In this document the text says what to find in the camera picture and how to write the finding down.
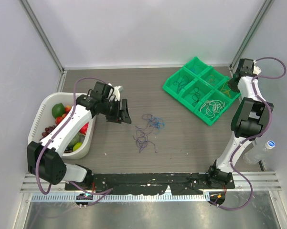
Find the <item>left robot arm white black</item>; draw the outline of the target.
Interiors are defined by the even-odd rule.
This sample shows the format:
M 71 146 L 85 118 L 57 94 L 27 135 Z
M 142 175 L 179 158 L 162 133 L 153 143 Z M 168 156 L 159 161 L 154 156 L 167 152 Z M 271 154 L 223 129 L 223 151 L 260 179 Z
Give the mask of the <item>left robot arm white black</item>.
M 88 190 L 94 175 L 91 169 L 81 165 L 66 164 L 63 153 L 76 133 L 96 115 L 103 114 L 108 122 L 131 123 L 127 99 L 121 99 L 122 86 L 96 82 L 87 94 L 74 96 L 74 105 L 65 119 L 40 141 L 32 140 L 27 146 L 28 172 L 35 175 L 37 185 L 43 194 L 41 180 L 50 186 L 62 181 L 76 184 L 81 190 Z

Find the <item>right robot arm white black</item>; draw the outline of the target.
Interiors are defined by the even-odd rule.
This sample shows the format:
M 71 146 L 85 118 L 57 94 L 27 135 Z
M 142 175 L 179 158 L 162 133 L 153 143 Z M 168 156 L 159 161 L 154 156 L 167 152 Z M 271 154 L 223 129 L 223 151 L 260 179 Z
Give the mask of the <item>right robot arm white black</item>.
M 252 59 L 240 59 L 228 86 L 241 94 L 242 101 L 232 119 L 232 136 L 222 155 L 209 167 L 206 183 L 211 188 L 228 187 L 234 166 L 247 146 L 269 127 L 274 105 L 258 88 L 261 69 Z

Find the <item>green compartment bin tray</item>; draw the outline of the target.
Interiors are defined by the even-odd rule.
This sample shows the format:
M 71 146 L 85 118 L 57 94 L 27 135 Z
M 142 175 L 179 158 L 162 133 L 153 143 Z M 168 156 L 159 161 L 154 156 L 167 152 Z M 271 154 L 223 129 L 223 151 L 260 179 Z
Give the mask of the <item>green compartment bin tray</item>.
M 230 78 L 194 57 L 170 76 L 162 89 L 212 126 L 239 99 L 228 87 Z

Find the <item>red apple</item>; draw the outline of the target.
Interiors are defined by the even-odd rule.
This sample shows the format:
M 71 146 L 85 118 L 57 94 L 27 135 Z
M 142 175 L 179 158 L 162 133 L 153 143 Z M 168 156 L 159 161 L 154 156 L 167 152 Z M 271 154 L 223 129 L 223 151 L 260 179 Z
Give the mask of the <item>red apple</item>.
M 87 133 L 87 130 L 88 130 L 88 125 L 89 123 L 87 122 L 81 129 L 80 129 L 80 133 L 83 134 L 83 135 L 86 135 Z

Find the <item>green netted melon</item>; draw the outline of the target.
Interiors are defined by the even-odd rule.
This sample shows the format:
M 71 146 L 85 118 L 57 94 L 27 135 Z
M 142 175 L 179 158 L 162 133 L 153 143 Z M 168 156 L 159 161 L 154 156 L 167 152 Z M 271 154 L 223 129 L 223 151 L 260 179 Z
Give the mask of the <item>green netted melon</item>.
M 73 139 L 70 141 L 70 143 L 68 144 L 68 147 L 73 147 L 74 145 L 76 145 L 77 143 L 82 143 L 85 139 L 85 135 L 81 134 L 81 133 L 77 133 Z

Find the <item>yellow green small fruit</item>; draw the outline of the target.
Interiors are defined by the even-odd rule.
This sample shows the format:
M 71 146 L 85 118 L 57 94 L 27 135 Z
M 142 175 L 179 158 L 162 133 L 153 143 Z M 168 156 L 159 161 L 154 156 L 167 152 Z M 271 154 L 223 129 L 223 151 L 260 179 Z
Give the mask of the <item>yellow green small fruit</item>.
M 74 152 L 74 151 L 78 150 L 81 146 L 82 146 L 82 142 L 76 143 L 76 144 L 73 146 L 72 151 Z

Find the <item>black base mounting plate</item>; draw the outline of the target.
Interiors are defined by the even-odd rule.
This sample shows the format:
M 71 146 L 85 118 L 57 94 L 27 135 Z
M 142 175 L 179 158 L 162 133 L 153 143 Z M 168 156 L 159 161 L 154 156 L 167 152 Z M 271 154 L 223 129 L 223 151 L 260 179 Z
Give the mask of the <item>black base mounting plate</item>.
M 201 194 L 203 189 L 234 189 L 229 175 L 226 181 L 211 177 L 208 173 L 120 173 L 94 174 L 85 190 L 103 192 L 112 189 L 112 195 L 163 195 L 167 188 L 173 195 Z

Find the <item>small peach fruits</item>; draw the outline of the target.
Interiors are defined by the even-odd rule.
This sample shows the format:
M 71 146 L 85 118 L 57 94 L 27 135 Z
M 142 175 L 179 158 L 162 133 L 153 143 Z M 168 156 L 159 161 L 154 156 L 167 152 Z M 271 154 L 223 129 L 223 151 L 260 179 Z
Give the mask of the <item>small peach fruits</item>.
M 67 116 L 67 114 L 70 112 L 71 108 L 72 107 L 69 106 L 69 105 L 65 107 L 64 113 L 61 116 L 57 117 L 56 120 L 55 120 L 55 123 L 57 125 L 60 124 L 62 122 L 62 120 Z

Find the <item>green lime fruit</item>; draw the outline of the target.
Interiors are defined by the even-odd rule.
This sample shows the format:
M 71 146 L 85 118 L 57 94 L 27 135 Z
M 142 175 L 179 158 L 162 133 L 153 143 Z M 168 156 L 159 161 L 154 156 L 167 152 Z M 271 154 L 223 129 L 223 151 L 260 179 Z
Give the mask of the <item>green lime fruit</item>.
M 65 106 L 62 103 L 55 104 L 52 107 L 52 116 L 56 119 L 58 117 L 61 117 L 65 113 Z

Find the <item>clear plastic water bottle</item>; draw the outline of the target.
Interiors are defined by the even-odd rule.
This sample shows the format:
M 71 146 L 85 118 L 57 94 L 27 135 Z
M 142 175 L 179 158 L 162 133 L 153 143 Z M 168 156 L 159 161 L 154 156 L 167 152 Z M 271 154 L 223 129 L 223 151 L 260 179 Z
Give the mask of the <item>clear plastic water bottle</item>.
M 276 144 L 273 140 L 269 140 L 263 145 L 257 144 L 244 154 L 243 160 L 249 165 L 254 165 L 271 155 L 275 146 Z

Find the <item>red grape bunch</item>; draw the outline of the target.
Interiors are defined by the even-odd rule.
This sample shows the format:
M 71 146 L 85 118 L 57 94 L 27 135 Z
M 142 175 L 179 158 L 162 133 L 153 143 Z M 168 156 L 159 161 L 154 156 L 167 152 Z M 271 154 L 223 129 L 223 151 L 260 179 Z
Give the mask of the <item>red grape bunch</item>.
M 46 136 L 48 136 L 55 128 L 56 128 L 55 125 L 46 127 L 46 128 L 44 129 L 44 131 L 42 132 L 42 137 L 45 138 Z

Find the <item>white plastic fruit basket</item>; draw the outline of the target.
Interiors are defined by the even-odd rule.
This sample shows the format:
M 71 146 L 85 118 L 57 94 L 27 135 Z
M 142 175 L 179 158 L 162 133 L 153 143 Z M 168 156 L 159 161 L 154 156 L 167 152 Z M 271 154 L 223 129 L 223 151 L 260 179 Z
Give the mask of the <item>white plastic fruit basket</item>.
M 56 104 L 62 103 L 64 106 L 72 106 L 74 102 L 73 93 L 53 93 L 47 96 L 41 103 L 39 110 L 35 116 L 34 122 L 32 124 L 27 143 L 39 142 L 42 137 L 42 132 L 49 126 L 55 125 L 55 119 L 52 116 L 52 107 Z M 71 153 L 63 153 L 63 159 L 81 159 L 88 154 L 90 149 L 92 136 L 94 132 L 96 118 L 90 120 L 88 125 L 87 133 L 84 137 L 81 147 Z

